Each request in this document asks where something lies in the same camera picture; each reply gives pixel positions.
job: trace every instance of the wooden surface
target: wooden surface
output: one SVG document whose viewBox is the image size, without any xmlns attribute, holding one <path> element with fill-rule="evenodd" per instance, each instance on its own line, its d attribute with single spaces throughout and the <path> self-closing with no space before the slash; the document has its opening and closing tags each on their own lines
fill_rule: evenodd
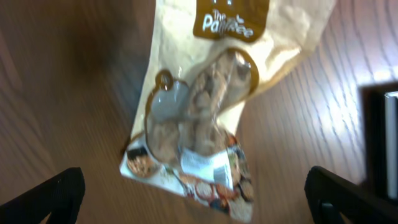
<svg viewBox="0 0 398 224">
<path fill-rule="evenodd" d="M 340 1 L 316 52 L 247 104 L 238 138 L 255 177 L 253 223 L 311 223 L 311 166 L 365 178 L 358 87 L 398 78 L 396 9 Z M 79 223 L 232 222 L 119 173 L 153 16 L 154 0 L 0 0 L 0 203 L 80 166 Z"/>
</svg>

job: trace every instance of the brown and beige bag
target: brown and beige bag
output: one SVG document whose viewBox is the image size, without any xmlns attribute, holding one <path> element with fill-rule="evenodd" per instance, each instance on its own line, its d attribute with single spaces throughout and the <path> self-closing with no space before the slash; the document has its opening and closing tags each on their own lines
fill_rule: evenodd
<svg viewBox="0 0 398 224">
<path fill-rule="evenodd" d="M 157 0 L 122 175 L 248 222 L 251 176 L 233 136 L 244 104 L 314 50 L 334 4 Z"/>
</svg>

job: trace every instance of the brown label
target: brown label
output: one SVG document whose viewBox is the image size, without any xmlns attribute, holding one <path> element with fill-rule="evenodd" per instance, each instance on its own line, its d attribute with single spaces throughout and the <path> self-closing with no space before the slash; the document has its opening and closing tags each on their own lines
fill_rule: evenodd
<svg viewBox="0 0 398 224">
<path fill-rule="evenodd" d="M 193 35 L 254 42 L 266 29 L 268 7 L 269 0 L 197 0 Z"/>
</svg>

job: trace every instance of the wood grain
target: wood grain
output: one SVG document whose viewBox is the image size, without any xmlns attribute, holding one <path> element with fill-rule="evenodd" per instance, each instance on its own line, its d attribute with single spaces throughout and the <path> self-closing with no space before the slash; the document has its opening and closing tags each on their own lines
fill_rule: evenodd
<svg viewBox="0 0 398 224">
<path fill-rule="evenodd" d="M 0 0 L 0 203 L 80 166 L 79 223 L 234 222 L 119 173 L 154 4 Z M 315 53 L 247 104 L 238 138 L 255 177 L 253 223 L 311 223 L 303 191 L 311 166 L 364 180 L 358 88 L 398 78 L 397 8 L 339 1 Z"/>
</svg>

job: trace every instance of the black object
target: black object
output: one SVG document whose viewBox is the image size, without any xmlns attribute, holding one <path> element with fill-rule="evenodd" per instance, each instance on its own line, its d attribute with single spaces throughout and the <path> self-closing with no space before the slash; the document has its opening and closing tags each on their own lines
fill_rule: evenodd
<svg viewBox="0 0 398 224">
<path fill-rule="evenodd" d="M 398 206 L 398 83 L 364 86 L 362 102 L 368 188 Z"/>
<path fill-rule="evenodd" d="M 69 168 L 0 206 L 0 223 L 72 224 L 77 220 L 85 180 L 80 168 Z"/>
<path fill-rule="evenodd" d="M 340 212 L 354 223 L 398 223 L 394 206 L 322 167 L 312 167 L 304 189 L 315 224 L 344 223 Z"/>
</svg>

